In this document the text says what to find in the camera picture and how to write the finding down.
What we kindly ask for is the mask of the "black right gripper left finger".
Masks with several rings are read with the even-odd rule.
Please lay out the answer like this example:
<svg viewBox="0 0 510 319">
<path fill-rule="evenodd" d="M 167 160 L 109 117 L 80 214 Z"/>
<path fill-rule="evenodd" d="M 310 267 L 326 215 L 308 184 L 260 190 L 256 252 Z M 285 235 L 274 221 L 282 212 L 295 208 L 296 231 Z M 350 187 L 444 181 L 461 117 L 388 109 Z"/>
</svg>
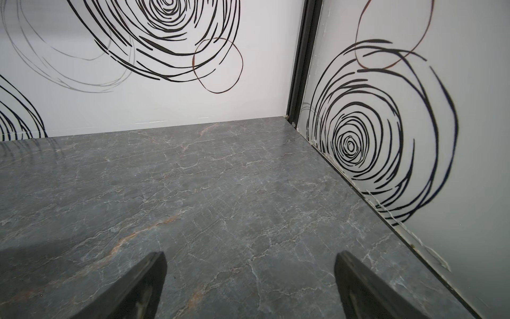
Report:
<svg viewBox="0 0 510 319">
<path fill-rule="evenodd" d="M 73 318 L 155 318 L 166 274 L 164 252 L 152 252 Z"/>
</svg>

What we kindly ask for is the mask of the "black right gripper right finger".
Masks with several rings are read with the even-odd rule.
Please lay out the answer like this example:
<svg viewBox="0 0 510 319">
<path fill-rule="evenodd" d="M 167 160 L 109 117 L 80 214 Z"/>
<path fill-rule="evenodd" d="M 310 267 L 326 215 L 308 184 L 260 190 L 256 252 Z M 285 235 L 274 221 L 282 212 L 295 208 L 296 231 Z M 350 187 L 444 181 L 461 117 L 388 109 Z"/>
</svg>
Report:
<svg viewBox="0 0 510 319">
<path fill-rule="evenodd" d="M 349 251 L 337 254 L 334 275 L 346 318 L 426 318 Z"/>
</svg>

